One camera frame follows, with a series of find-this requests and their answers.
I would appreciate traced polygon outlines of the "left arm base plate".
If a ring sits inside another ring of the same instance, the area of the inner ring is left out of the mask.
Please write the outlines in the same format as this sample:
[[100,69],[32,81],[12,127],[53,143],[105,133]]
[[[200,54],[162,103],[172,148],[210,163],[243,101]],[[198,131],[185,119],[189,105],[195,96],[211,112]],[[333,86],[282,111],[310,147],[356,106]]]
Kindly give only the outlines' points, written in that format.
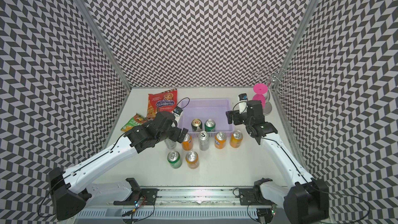
[[159,190],[157,188],[144,188],[140,191],[134,190],[123,201],[114,201],[115,206],[138,206],[142,201],[146,205],[154,205],[157,200]]

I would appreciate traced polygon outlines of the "red candy bag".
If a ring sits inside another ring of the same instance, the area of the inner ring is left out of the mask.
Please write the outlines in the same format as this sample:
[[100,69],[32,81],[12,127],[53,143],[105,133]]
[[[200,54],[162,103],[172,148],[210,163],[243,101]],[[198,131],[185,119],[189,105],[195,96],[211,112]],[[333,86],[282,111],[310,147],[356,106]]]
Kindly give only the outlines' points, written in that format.
[[157,94],[148,94],[147,119],[152,120],[158,112],[172,112],[177,104],[177,89]]

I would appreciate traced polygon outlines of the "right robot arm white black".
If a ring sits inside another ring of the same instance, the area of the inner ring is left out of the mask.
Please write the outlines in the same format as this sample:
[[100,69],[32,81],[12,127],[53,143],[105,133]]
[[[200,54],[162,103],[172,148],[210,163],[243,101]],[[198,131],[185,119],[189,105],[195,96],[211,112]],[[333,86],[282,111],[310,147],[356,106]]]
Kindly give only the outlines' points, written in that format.
[[229,124],[246,127],[250,137],[267,151],[282,174],[286,186],[271,179],[259,180],[262,198],[282,207],[292,224],[313,224],[329,217],[329,189],[325,181],[315,179],[286,148],[272,123],[265,121],[262,103],[246,101],[243,111],[226,112]]

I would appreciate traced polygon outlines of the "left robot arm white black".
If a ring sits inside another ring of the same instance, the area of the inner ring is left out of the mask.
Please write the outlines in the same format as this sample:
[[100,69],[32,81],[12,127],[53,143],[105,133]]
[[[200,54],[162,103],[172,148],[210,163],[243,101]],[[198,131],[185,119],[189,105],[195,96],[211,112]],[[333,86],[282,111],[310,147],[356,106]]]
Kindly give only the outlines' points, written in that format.
[[57,220],[77,215],[91,198],[87,187],[99,176],[122,161],[154,147],[164,140],[182,143],[188,130],[179,128],[183,115],[180,107],[172,112],[158,112],[153,120],[135,126],[121,135],[110,147],[65,170],[51,170],[46,180]]

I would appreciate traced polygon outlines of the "orange Fanta can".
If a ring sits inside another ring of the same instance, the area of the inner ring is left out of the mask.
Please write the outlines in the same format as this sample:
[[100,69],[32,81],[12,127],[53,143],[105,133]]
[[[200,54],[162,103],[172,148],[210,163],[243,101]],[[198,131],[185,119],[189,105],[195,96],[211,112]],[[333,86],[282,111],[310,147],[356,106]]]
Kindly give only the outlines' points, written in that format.
[[224,132],[218,132],[215,136],[215,147],[217,149],[223,149],[226,145],[227,136]]

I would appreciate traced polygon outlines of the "lavender plastic basket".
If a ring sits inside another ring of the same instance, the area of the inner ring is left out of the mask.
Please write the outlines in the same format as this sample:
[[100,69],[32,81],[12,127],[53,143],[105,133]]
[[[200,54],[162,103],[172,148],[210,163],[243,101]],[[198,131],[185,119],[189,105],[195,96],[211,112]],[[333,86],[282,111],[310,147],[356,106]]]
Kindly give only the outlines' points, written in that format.
[[226,116],[226,112],[232,109],[229,99],[191,99],[186,106],[187,102],[187,100],[183,100],[181,103],[184,109],[178,127],[188,129],[188,133],[193,138],[199,137],[199,133],[192,130],[191,123],[194,119],[200,119],[203,127],[208,119],[212,119],[216,123],[214,131],[208,132],[210,137],[214,137],[218,132],[224,132],[227,137],[230,137],[235,131],[235,127],[228,124]]

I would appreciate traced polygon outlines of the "chrome glass holder stand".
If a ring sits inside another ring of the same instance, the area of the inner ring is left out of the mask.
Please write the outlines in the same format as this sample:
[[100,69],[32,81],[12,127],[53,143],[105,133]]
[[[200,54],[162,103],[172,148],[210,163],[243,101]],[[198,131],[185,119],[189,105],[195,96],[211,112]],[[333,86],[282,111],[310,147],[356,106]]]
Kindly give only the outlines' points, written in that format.
[[295,84],[293,77],[289,75],[288,70],[284,68],[279,68],[277,70],[264,68],[258,72],[253,72],[251,77],[256,82],[265,84],[267,86],[267,92],[263,93],[265,98],[265,103],[263,106],[264,116],[268,116],[273,110],[271,98],[275,94],[286,94],[288,91],[287,86],[293,86]]

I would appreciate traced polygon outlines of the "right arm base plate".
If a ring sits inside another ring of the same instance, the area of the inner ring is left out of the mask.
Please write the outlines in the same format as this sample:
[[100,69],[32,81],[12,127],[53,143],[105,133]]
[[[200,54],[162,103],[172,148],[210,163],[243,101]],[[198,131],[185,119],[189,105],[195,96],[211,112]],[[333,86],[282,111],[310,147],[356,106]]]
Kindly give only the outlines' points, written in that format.
[[242,206],[248,206],[248,205],[271,206],[275,204],[270,200],[264,199],[262,195],[256,193],[253,188],[238,188],[237,197],[239,198],[240,205]]

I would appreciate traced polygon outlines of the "green snack bag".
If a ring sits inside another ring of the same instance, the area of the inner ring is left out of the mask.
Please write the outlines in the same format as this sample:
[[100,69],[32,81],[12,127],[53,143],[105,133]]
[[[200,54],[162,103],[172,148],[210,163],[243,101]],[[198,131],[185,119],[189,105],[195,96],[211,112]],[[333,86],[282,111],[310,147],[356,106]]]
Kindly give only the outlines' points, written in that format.
[[142,125],[143,123],[147,122],[148,120],[146,117],[140,115],[140,114],[135,114],[122,128],[122,132],[127,132],[133,127]]

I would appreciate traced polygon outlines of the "white Monster can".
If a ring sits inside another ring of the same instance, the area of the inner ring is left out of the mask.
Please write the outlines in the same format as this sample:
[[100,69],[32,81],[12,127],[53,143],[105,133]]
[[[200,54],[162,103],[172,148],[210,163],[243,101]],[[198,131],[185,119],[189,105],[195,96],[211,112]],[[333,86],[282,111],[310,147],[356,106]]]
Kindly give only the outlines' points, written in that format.
[[199,145],[201,151],[209,149],[209,135],[206,131],[201,131],[199,133]]
[[166,144],[167,148],[170,150],[175,149],[177,146],[176,142],[172,141],[171,139],[166,139],[165,144]]

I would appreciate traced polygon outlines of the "aluminium front rail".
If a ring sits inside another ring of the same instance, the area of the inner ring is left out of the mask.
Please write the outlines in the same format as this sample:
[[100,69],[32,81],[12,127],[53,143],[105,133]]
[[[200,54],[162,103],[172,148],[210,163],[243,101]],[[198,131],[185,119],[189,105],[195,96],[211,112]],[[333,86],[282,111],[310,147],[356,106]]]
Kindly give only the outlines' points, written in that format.
[[[144,188],[131,186],[126,182],[114,184],[92,184],[83,193],[89,196],[86,207],[113,205],[114,201],[123,201],[132,191]],[[239,187],[158,187],[155,204],[228,204],[239,201]],[[279,207],[288,205],[288,191],[273,181],[252,187],[256,193],[266,200],[274,202]]]

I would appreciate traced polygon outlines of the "gold top green can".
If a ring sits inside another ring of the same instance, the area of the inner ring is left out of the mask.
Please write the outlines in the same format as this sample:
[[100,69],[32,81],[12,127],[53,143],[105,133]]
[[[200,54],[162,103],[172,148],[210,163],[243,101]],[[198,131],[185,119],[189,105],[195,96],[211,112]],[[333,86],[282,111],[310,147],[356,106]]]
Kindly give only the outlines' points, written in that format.
[[191,122],[191,128],[193,132],[201,132],[203,131],[203,123],[200,119],[194,119]]

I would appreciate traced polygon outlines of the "green soda can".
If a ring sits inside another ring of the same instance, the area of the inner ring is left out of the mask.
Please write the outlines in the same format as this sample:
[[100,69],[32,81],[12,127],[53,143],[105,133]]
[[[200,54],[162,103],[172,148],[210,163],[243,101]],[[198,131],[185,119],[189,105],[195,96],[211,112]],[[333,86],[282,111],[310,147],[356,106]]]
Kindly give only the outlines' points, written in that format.
[[167,160],[173,169],[178,169],[182,166],[182,159],[178,151],[170,151]]

